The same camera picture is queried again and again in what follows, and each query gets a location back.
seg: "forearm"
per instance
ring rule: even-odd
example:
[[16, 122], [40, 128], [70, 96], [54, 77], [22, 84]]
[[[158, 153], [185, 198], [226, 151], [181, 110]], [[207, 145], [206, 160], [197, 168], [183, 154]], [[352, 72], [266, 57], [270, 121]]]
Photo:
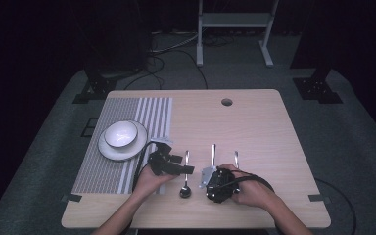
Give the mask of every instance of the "forearm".
[[126, 226], [132, 221], [133, 216], [136, 214], [136, 211], [143, 204], [143, 198], [137, 198], [133, 195], [124, 202], [115, 213], [100, 226], [93, 235], [110, 235], [120, 234]]
[[267, 205], [266, 210], [284, 234], [312, 234], [279, 197], [273, 198]]

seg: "gray placemat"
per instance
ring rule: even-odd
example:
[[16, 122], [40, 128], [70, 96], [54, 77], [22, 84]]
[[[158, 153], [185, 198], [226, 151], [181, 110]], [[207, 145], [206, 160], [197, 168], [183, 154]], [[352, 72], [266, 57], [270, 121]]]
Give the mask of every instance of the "gray placemat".
[[[131, 193], [132, 178], [138, 156], [124, 162], [107, 159], [100, 154], [98, 140], [102, 132], [120, 120], [135, 120], [151, 138], [169, 138], [172, 98], [109, 98], [100, 114], [81, 169], [72, 188], [73, 193]], [[155, 150], [150, 146], [144, 156]]]

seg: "person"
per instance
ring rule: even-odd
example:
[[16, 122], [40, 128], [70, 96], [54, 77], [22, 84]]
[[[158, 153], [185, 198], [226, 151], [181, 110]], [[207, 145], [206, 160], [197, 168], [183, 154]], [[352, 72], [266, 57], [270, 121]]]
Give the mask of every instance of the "person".
[[[223, 164], [220, 167], [231, 170], [236, 178], [249, 176], [247, 172], [239, 170], [233, 164]], [[147, 164], [141, 171], [136, 187], [130, 197], [92, 235], [120, 234], [127, 228], [136, 211], [146, 199], [162, 184], [176, 177], [177, 175], [169, 174], [156, 176]], [[277, 227], [286, 235], [312, 234], [283, 200], [262, 183], [247, 180], [240, 182], [239, 186], [240, 192], [233, 194], [231, 197], [234, 202], [266, 210], [273, 217]]]

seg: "person's left hand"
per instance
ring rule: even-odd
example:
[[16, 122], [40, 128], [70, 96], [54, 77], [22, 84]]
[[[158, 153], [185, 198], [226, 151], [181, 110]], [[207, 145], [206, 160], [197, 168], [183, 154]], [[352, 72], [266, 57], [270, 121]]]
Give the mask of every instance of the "person's left hand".
[[179, 175], [170, 174], [162, 174], [156, 176], [152, 172], [151, 166], [147, 164], [142, 169], [142, 172], [140, 172], [139, 179], [132, 195], [146, 199], [151, 194], [153, 194], [163, 183], [166, 183], [178, 176]]

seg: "carpeted floor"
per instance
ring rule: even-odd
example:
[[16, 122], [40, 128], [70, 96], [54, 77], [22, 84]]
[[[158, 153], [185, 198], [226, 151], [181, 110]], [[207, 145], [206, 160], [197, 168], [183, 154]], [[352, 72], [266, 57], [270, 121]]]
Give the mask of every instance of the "carpeted floor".
[[[185, 40], [181, 35], [158, 35], [156, 48]], [[314, 234], [376, 234], [376, 123], [355, 97], [350, 84], [332, 70], [327, 82], [343, 104], [304, 101], [294, 77], [313, 70], [290, 70], [299, 37], [272, 36], [269, 41], [274, 68], [264, 65], [259, 36], [217, 38], [228, 42], [206, 47], [199, 69], [194, 44], [149, 59], [156, 77], [139, 73], [117, 82], [117, 89], [276, 89], [280, 92], [305, 156], [317, 179], [332, 224]], [[90, 118], [96, 118], [103, 100], [73, 104], [87, 77], [83, 70], [71, 78], [42, 125], [0, 202], [0, 234], [89, 234], [91, 229], [61, 225], [66, 203], [90, 138], [81, 137]], [[268, 234], [277, 234], [267, 229]]]

